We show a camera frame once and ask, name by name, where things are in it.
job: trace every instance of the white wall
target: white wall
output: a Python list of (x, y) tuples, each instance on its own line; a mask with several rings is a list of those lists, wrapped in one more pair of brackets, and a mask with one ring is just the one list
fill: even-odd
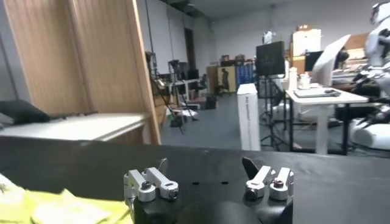
[(373, 29), (369, 23), (373, 2), (370, 0), (301, 0), (276, 5), (274, 10), (263, 9), (241, 16), (223, 18), (213, 23), (217, 55), (234, 57), (255, 55), (261, 45), (262, 33), (272, 29), (274, 40), (285, 41), (289, 48), (291, 34), (302, 24), (322, 30), (321, 46), (347, 34), (359, 34)]
[(10, 71), (5, 59), (4, 48), (0, 42), (0, 100), (14, 99), (16, 99), (15, 90), (13, 89)]
[(214, 33), (208, 18), (202, 16), (194, 19), (193, 33), (196, 68), (202, 76), (206, 73), (206, 67), (210, 66), (210, 63), (218, 61)]
[(169, 72), (172, 59), (187, 62), (184, 28), (192, 28), (192, 18), (159, 0), (137, 0), (137, 7), (144, 48), (155, 52), (159, 73)]

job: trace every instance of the white box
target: white box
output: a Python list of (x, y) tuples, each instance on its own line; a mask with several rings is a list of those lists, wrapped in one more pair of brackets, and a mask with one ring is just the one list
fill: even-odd
[(301, 30), (293, 33), (292, 56), (302, 56), (306, 52), (321, 51), (321, 30)]
[(253, 83), (240, 85), (237, 96), (241, 148), (243, 150), (260, 151), (260, 127), (256, 86)]

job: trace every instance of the metal bracket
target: metal bracket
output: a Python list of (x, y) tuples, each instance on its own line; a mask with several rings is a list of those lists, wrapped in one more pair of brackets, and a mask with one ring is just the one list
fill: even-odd
[(256, 176), (245, 184), (245, 198), (249, 201), (255, 201), (264, 197), (264, 189), (270, 178), (273, 179), (275, 171), (269, 166), (262, 166)]
[(294, 173), (290, 168), (282, 167), (278, 177), (269, 185), (269, 196), (278, 201), (287, 200), (294, 195)]
[(155, 167), (147, 168), (142, 172), (143, 177), (148, 182), (154, 184), (160, 190), (160, 196), (167, 200), (175, 200), (179, 194), (179, 185), (175, 181), (166, 178)]
[(130, 170), (123, 176), (124, 198), (138, 197), (139, 201), (147, 202), (155, 199), (156, 187), (139, 173), (138, 170)]

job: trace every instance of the ceiling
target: ceiling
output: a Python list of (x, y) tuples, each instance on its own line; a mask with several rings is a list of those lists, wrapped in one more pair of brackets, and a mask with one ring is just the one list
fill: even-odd
[(292, 0), (162, 0), (192, 17), (206, 15), (216, 20), (240, 15), (254, 10), (266, 9), (272, 4)]

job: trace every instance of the light stand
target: light stand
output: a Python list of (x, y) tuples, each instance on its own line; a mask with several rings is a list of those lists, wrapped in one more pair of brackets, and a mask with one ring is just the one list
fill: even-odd
[(173, 72), (173, 83), (172, 83), (172, 90), (175, 92), (176, 94), (176, 101), (177, 101), (177, 107), (178, 109), (180, 109), (180, 112), (182, 114), (182, 121), (184, 121), (184, 114), (183, 114), (183, 109), (182, 109), (182, 106), (180, 105), (180, 101), (179, 101), (179, 95), (181, 96), (182, 100), (183, 100), (183, 103), (184, 103), (184, 106), (186, 107), (186, 109), (188, 110), (188, 113), (190, 114), (190, 117), (192, 119), (192, 121), (198, 121), (198, 119), (196, 119), (193, 114), (191, 113), (191, 110), (190, 108), (188, 107), (188, 104), (187, 104), (187, 101), (184, 97), (183, 94), (180, 94), (179, 93), (179, 88), (178, 86), (176, 85), (176, 82), (177, 82), (177, 78), (178, 76), (180, 75), (180, 68), (179, 68), (179, 61), (178, 60), (171, 60), (168, 62), (168, 66), (169, 66), (169, 73), (172, 74), (172, 71), (171, 71), (171, 67), (172, 69), (174, 70)]
[[(171, 106), (169, 106), (169, 102), (166, 101), (166, 99), (164, 98), (164, 95), (162, 94), (161, 90), (160, 90), (160, 87), (159, 85), (157, 84), (158, 82), (158, 71), (157, 71), (157, 62), (156, 62), (156, 58), (155, 58), (155, 54), (154, 53), (151, 53), (151, 52), (145, 52), (145, 55), (146, 55), (146, 63), (147, 63), (147, 70), (149, 71), (149, 78), (151, 79), (151, 83), (154, 84), (158, 94), (160, 95), (160, 97), (163, 99), (164, 101), (164, 104), (165, 104), (165, 107), (168, 108), (168, 110), (171, 112), (172, 114), (172, 117), (174, 119), (174, 121), (177, 120), (176, 118), (176, 115), (174, 114)], [(153, 70), (151, 68), (151, 62), (152, 62), (152, 59), (153, 59)], [(184, 135), (184, 131), (182, 130), (181, 126), (177, 126), (180, 130), (180, 132)]]
[(260, 142), (263, 142), (267, 139), (271, 140), (270, 146), (276, 148), (278, 151), (280, 144), (288, 145), (284, 140), (275, 135), (274, 130), (277, 130), (274, 122), (274, 81), (273, 79), (282, 79), (279, 77), (279, 74), (285, 74), (285, 55), (284, 55), (284, 42), (279, 41), (271, 44), (264, 44), (256, 47), (256, 71), (257, 78), (260, 80), (260, 76), (263, 76), (264, 80), (264, 99), (265, 99), (265, 111), (261, 116), (266, 116), (266, 124), (270, 130), (268, 136), (263, 137)]

